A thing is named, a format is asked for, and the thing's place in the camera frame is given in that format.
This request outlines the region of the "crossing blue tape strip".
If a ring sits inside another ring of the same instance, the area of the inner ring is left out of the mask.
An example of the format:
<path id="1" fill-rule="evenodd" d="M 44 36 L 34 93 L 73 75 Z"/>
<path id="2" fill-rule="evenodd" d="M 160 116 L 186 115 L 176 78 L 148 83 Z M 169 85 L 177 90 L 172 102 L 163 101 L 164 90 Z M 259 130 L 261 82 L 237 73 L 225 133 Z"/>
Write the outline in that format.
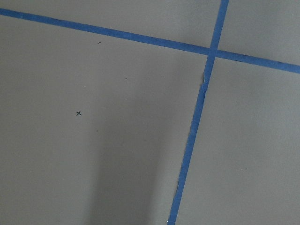
<path id="1" fill-rule="evenodd" d="M 204 67 L 203 83 L 200 86 L 198 92 L 195 110 L 194 110 L 190 131 L 187 138 L 185 152 L 181 163 L 180 173 L 178 176 L 177 188 L 172 200 L 170 214 L 166 222 L 167 225 L 174 225 L 176 223 L 177 215 L 180 208 L 180 202 L 182 199 L 183 190 L 187 179 L 189 165 L 190 165 L 190 161 L 194 149 L 195 139 L 199 128 L 201 115 L 203 112 L 205 96 L 208 90 L 212 69 L 218 51 L 218 45 L 219 45 L 228 5 L 229 5 L 228 0 L 222 0 L 220 2 L 217 19 L 214 26 L 214 31 L 213 31 L 213 35 L 210 42 L 210 47 L 208 50 L 208 55 Z"/>

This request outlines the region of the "long blue tape strip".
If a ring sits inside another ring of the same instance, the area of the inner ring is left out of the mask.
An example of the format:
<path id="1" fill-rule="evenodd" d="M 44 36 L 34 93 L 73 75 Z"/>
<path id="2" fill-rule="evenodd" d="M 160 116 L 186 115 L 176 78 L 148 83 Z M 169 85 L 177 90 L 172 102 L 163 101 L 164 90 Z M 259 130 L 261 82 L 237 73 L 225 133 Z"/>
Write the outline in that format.
<path id="1" fill-rule="evenodd" d="M 89 24 L 83 24 L 78 22 L 72 22 L 67 20 L 60 20 L 48 16 L 35 15 L 35 14 L 19 12 L 10 9 L 4 9 L 4 8 L 0 9 L 0 14 L 2 16 L 12 17 L 16 19 L 27 20 L 27 21 L 37 22 L 37 23 L 44 23 L 44 24 L 64 27 L 73 30 L 80 30 L 80 31 L 95 33 L 95 34 L 114 37 L 114 38 L 121 38 L 125 40 L 130 40 L 130 41 L 135 41 L 135 42 L 140 42 L 140 43 L 145 43 L 145 44 L 150 44 L 155 46 L 161 46 L 161 47 L 186 51 L 190 53 L 209 55 L 211 51 L 214 51 L 216 53 L 215 57 L 217 58 L 231 60 L 231 61 L 238 61 L 242 63 L 265 67 L 265 68 L 273 68 L 273 69 L 297 73 L 297 74 L 300 73 L 299 65 L 219 50 L 218 44 L 221 38 L 222 28 L 224 24 L 224 21 L 219 16 L 217 17 L 216 25 L 214 27 L 214 32 L 213 32 L 210 47 L 203 47 L 199 45 L 186 44 L 183 42 L 161 39 L 157 37 L 150 37 L 141 34 L 135 34 L 131 32 L 114 30 L 114 29 L 109 29 L 109 28 L 104 28 L 104 27 L 99 27 L 99 26 L 94 26 Z"/>

